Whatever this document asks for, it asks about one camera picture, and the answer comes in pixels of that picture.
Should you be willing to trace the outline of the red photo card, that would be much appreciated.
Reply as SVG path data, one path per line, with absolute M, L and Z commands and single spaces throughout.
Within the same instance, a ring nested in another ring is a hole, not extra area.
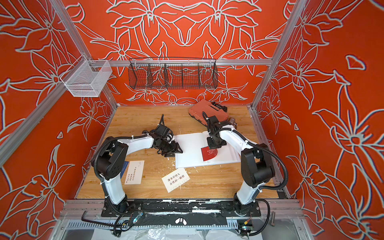
M 214 159 L 218 155 L 217 149 L 211 149 L 209 146 L 201 148 L 203 161 Z

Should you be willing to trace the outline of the white photo album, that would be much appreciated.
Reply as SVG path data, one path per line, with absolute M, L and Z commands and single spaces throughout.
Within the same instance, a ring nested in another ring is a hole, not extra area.
M 182 154 L 176 154 L 175 165 L 177 169 L 233 164 L 241 161 L 240 155 L 235 149 L 230 145 L 226 145 L 217 149 L 218 155 L 214 159 L 204 162 L 201 148 L 208 146 L 208 136 L 209 134 L 206 131 L 175 136 L 175 141 L 183 150 Z

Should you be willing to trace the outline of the white card red text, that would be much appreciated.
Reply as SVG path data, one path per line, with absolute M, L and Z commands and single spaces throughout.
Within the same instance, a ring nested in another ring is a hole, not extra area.
M 190 180 L 190 177 L 184 168 L 178 168 L 162 178 L 168 193 L 180 187 Z

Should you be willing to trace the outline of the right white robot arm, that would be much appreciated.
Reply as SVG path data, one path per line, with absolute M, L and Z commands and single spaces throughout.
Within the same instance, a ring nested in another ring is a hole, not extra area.
M 226 144 L 233 147 L 241 157 L 241 174 L 243 183 L 234 195 L 234 211 L 243 216 L 250 211 L 256 197 L 262 190 L 281 190 L 289 179 L 288 170 L 283 161 L 265 144 L 256 144 L 243 136 L 233 126 L 207 127 L 207 138 L 210 149 L 218 149 Z M 273 160 L 280 163 L 283 169 L 283 181 L 274 187 L 267 183 L 276 175 Z

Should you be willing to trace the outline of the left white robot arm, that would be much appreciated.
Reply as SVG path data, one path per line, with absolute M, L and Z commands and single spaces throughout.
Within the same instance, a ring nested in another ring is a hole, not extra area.
M 127 203 L 121 172 L 127 155 L 145 149 L 156 149 L 165 158 L 183 153 L 173 137 L 161 137 L 148 131 L 140 136 L 107 137 L 95 153 L 92 160 L 95 175 L 101 181 L 106 203 L 116 213 L 126 215 L 134 208 Z

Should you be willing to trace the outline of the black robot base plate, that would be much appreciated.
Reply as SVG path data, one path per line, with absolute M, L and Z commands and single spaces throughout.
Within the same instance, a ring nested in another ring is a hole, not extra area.
M 257 203 L 253 203 L 244 213 L 237 214 L 232 199 L 135 199 L 127 200 L 135 210 L 150 214 L 201 213 L 217 214 L 223 217 L 260 217 Z

